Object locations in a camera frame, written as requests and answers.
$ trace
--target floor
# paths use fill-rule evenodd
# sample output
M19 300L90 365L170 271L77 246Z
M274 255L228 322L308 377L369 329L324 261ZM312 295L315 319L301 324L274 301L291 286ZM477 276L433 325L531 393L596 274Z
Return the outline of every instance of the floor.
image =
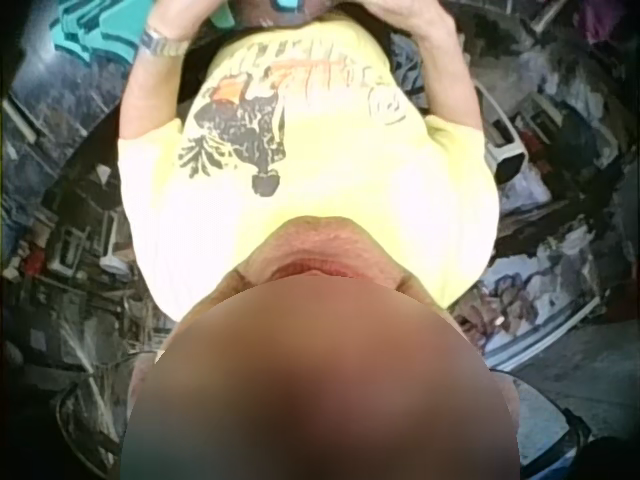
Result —
M586 322L513 373L582 417L595 437L638 433L638 320Z

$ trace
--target wrist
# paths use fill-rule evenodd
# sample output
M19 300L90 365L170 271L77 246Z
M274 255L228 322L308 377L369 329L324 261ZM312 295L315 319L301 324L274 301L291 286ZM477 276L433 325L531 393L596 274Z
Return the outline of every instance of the wrist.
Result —
M166 9L154 8L147 18L147 27L168 40L192 40L198 33L202 22L177 20L178 18L180 18L178 13L174 14Z
M411 34L418 43L437 45L451 39L457 42L455 20L439 4L425 9Z

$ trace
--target graphic print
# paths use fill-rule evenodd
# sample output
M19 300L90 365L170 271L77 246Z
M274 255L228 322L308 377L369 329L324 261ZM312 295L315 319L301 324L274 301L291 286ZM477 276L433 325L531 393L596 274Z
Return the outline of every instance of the graphic print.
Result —
M225 159L236 158L254 165L253 191L272 196L280 185L278 172L271 165L285 158L284 111L277 89L264 83L259 95L247 97L253 77L243 73L223 79L193 119L203 135L191 140L180 152L181 167L191 167L190 176L208 166L222 169Z
M358 88L368 92L368 113L376 121L392 125L406 115L406 99L395 85L330 43L257 43L219 68L228 74L203 92L206 102L193 115L200 135L186 141L178 155L179 166L188 168L193 178L210 176L211 168L229 168L235 161L252 165L257 173L251 186L261 197L273 196L280 186L273 166L287 157L287 99L326 109L328 99L340 102L337 91Z

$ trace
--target clothing pile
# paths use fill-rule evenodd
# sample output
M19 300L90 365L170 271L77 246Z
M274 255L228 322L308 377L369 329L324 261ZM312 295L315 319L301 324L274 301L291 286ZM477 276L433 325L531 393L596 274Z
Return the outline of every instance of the clothing pile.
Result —
M505 275L493 290L478 282L458 300L452 316L480 352L500 330L515 337L523 325L535 324L538 311L528 288L535 278L524 281L517 273Z

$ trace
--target yellow t-shirt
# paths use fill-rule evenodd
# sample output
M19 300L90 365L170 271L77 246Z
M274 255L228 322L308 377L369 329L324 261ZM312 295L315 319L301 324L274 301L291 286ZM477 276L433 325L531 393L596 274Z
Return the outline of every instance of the yellow t-shirt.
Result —
M184 129L121 140L119 157L138 264L176 321L295 217L355 221L443 307L481 275L496 236L483 135L425 121L344 17L227 46Z

